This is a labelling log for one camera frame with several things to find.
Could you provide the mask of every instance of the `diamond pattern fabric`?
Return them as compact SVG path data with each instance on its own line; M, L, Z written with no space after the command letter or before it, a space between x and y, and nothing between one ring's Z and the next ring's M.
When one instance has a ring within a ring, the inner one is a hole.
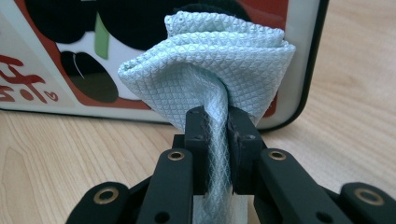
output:
M121 81L181 131L186 112L208 114L209 188L194 197L194 223L247 223L246 197L232 196L228 106L257 123L276 94L295 47L284 32L217 13L165 17L168 38L120 66Z

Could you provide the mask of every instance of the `black object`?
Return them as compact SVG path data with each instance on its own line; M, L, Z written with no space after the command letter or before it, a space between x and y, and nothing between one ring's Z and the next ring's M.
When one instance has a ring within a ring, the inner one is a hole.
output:
M80 0L25 0L38 30L50 40L70 44L96 23L96 2Z
M234 0L200 0L199 3L176 8L174 11L220 13L250 21L246 11Z
M197 0L100 0L98 12L103 25L120 42L147 50L167 37L163 18L172 15L175 7Z
M159 158L151 178L127 190L119 183L90 189L71 213L76 223L192 223L192 195L206 192L206 114L187 113L186 134ZM337 195L318 184L288 152L267 148L240 109L228 117L233 191L254 195L261 223L396 223L396 201L373 186L346 184Z
M112 103L119 97L119 91L110 74L91 55L63 51L61 63L73 84L91 99Z

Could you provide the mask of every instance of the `metal rivet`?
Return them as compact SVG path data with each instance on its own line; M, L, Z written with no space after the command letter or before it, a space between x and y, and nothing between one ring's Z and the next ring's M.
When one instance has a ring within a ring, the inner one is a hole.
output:
M273 160L283 161L286 159L286 155L280 151L272 151L268 154Z
M184 158L184 153L179 151L173 151L168 154L168 159L171 161L180 161L183 160L183 158Z
M385 203L381 195L370 189L355 189L354 193L356 197L370 205L381 206Z
M103 194L108 192L111 193L111 196L104 198ZM93 196L93 201L97 204L107 204L107 203L112 203L118 197L119 197L119 191L116 188L105 187L96 192L95 196Z

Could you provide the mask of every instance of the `fabric fold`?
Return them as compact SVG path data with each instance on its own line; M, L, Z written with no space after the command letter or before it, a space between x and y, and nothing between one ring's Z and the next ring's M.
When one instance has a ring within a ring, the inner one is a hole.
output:
M232 197L225 123L228 105L257 123L290 64L295 47L284 32L217 13L167 16L168 38L123 63L121 81L181 131L186 112L208 114L209 192L194 198L194 223L240 223L246 199Z

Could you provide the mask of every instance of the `towel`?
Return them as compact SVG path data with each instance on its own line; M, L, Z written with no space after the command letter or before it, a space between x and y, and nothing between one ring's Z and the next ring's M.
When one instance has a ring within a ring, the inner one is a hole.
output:
M218 13L179 11L168 37L120 66L125 86L182 132L186 112L208 115L208 193L194 196L193 223L247 223L247 198L233 196L226 138L228 106L254 124L276 95L295 47L284 32Z

